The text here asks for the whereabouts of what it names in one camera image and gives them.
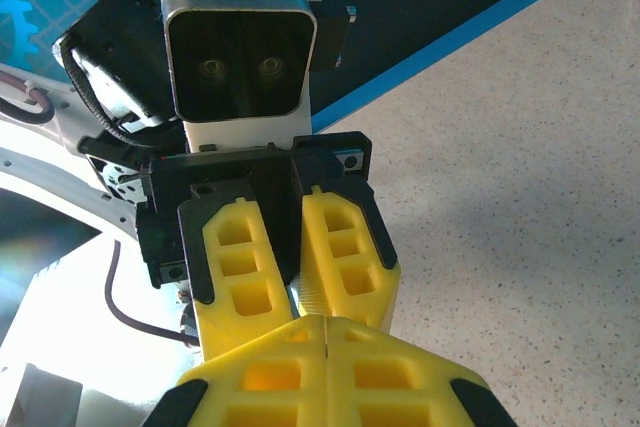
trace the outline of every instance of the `terrazzo floor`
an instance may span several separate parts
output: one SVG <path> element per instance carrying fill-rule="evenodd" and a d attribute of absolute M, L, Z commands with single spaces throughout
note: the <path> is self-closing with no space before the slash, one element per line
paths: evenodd
<path fill-rule="evenodd" d="M 541 0 L 330 131 L 374 145 L 392 333 L 520 426 L 640 425 L 640 0 Z"/>

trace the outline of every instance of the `cable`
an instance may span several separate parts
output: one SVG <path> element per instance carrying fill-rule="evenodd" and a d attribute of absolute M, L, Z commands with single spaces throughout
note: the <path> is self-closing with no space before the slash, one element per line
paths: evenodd
<path fill-rule="evenodd" d="M 154 136 L 145 135 L 132 135 L 129 132 L 122 130 L 118 124 L 113 121 L 104 111 L 100 101 L 96 97 L 96 93 L 91 87 L 91 83 L 87 78 L 84 71 L 80 68 L 76 59 L 73 58 L 72 49 L 74 41 L 71 35 L 67 35 L 62 42 L 60 42 L 60 57 L 62 58 L 62 66 L 67 71 L 71 83 L 76 88 L 76 91 L 80 95 L 80 98 L 85 103 L 89 111 L 94 115 L 98 122 L 104 127 L 104 130 L 113 135 L 116 139 L 129 144 L 133 147 L 140 147 L 143 149 L 156 149 L 159 147 L 165 147 L 172 145 L 179 140 L 176 138 L 175 127 L 162 134 Z"/>
<path fill-rule="evenodd" d="M 187 335 L 173 330 L 163 329 L 162 327 L 156 327 L 155 325 L 146 324 L 139 320 L 132 319 L 127 314 L 122 312 L 116 304 L 113 302 L 113 279 L 116 276 L 116 270 L 118 269 L 118 261 L 120 260 L 120 242 L 117 240 L 113 245 L 113 255 L 111 257 L 111 264 L 109 265 L 109 272 L 107 273 L 107 281 L 104 284 L 104 298 L 107 301 L 107 307 L 123 324 L 131 327 L 132 329 L 139 330 L 145 334 L 156 335 L 158 337 L 164 337 L 165 339 L 177 340 L 178 342 L 184 342 L 189 345 L 200 345 L 198 337 L 193 335 Z"/>
<path fill-rule="evenodd" d="M 0 70 L 0 82 L 7 84 L 20 92 L 25 92 L 42 109 L 41 112 L 28 112 L 17 105 L 0 97 L 0 114 L 6 115 L 10 119 L 29 125 L 42 125 L 53 119 L 55 111 L 53 104 L 45 94 L 36 88 L 29 88 L 24 80 Z"/>

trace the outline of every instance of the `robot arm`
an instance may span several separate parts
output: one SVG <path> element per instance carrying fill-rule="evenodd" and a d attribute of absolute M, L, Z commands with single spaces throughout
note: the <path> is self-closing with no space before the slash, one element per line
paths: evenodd
<path fill-rule="evenodd" d="M 67 145 L 55 106 L 82 99 L 96 130 L 67 150 L 135 205 L 151 284 L 193 299 L 204 363 L 143 425 L 515 426 L 480 376 L 388 334 L 371 143 L 310 135 L 309 72 L 341 45 L 320 1 L 100 0 L 54 46 L 76 92 L 47 89 L 56 115 L 28 129 Z"/>

